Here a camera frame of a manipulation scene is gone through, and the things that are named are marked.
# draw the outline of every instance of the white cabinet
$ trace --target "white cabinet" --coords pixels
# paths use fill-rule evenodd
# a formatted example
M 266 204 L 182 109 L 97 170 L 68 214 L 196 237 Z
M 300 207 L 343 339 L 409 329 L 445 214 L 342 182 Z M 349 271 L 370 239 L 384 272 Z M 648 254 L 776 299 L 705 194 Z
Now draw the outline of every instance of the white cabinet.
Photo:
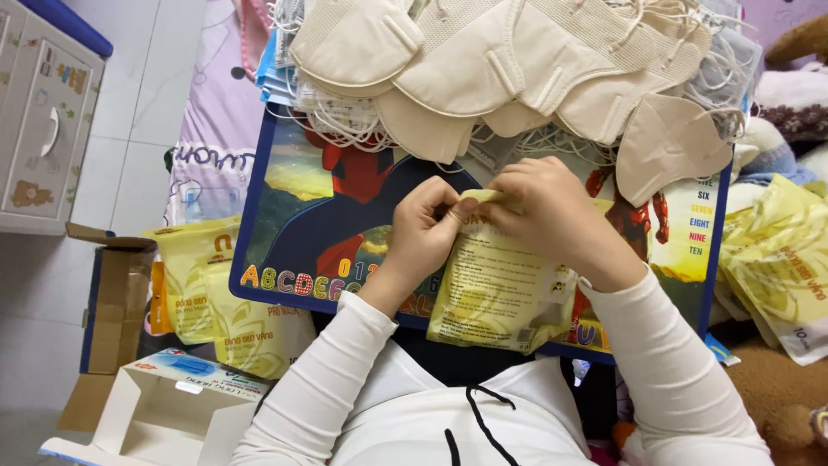
M 15 0 L 0 17 L 0 231 L 62 235 L 104 61 Z

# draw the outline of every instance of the white mask box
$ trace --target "white mask box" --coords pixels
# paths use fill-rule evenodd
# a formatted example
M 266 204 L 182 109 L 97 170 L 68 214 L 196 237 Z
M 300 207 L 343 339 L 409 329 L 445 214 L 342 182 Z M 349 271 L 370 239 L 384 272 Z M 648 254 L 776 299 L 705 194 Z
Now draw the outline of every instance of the white mask box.
M 90 466 L 226 466 L 267 384 L 174 348 L 121 367 L 92 444 L 41 454 Z

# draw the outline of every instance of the cardboard box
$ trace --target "cardboard box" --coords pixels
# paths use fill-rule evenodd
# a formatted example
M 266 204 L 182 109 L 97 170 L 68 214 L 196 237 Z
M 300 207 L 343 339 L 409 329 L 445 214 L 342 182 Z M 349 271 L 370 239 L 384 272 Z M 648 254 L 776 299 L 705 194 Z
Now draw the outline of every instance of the cardboard box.
M 137 358 L 156 244 L 74 223 L 66 234 L 101 246 L 84 311 L 80 376 L 57 427 L 94 432 L 118 368 Z
M 53 438 L 40 453 L 91 466 L 226 466 L 266 391 L 167 349 L 118 371 L 91 445 Z

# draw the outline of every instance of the teddy bear sticker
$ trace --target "teddy bear sticker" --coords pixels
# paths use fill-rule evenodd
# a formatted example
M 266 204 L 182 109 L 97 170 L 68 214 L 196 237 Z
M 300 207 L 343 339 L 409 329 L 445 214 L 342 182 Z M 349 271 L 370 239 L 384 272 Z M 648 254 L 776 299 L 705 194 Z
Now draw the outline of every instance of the teddy bear sticker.
M 19 180 L 10 196 L 12 205 L 15 207 L 42 206 L 47 202 L 52 203 L 55 198 L 51 195 L 51 189 L 41 189 L 37 183 Z

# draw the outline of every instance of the brown plush toy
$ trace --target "brown plush toy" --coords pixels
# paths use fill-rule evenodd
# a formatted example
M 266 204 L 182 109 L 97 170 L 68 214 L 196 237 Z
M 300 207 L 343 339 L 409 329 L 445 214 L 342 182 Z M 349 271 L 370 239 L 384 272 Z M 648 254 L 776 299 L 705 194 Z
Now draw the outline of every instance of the brown plush toy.
M 808 366 L 768 347 L 761 338 L 731 351 L 741 364 L 726 369 L 745 408 L 768 442 L 777 466 L 825 466 L 815 410 L 828 403 L 828 359 Z
M 771 63 L 794 61 L 817 54 L 821 61 L 828 56 L 828 15 L 811 19 L 782 34 L 765 51 L 765 60 Z

